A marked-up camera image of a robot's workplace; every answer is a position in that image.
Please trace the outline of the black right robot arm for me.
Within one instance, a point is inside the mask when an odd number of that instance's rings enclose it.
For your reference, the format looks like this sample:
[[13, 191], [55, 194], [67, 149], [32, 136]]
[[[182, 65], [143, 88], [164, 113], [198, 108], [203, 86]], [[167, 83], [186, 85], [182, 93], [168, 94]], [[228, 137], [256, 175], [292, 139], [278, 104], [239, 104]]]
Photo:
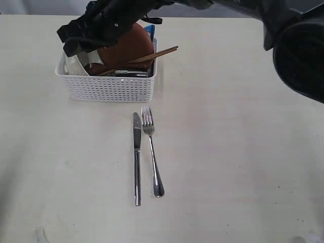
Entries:
[[[148, 13], [173, 1], [90, 1], [85, 13], [62, 25], [57, 35], [67, 56], [117, 43], [138, 20], [161, 24]], [[323, 102], [323, 2], [307, 1], [299, 10], [291, 1], [220, 1], [260, 20], [264, 49], [273, 51], [280, 79], [293, 91]]]

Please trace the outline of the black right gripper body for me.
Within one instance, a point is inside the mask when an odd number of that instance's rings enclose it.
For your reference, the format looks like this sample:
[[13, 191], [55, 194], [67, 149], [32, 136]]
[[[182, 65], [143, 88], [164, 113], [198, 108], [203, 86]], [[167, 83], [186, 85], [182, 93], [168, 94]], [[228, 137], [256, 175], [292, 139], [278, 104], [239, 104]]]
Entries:
[[62, 25], [57, 34], [68, 57], [115, 45], [134, 23], [162, 1], [90, 1], [85, 13]]

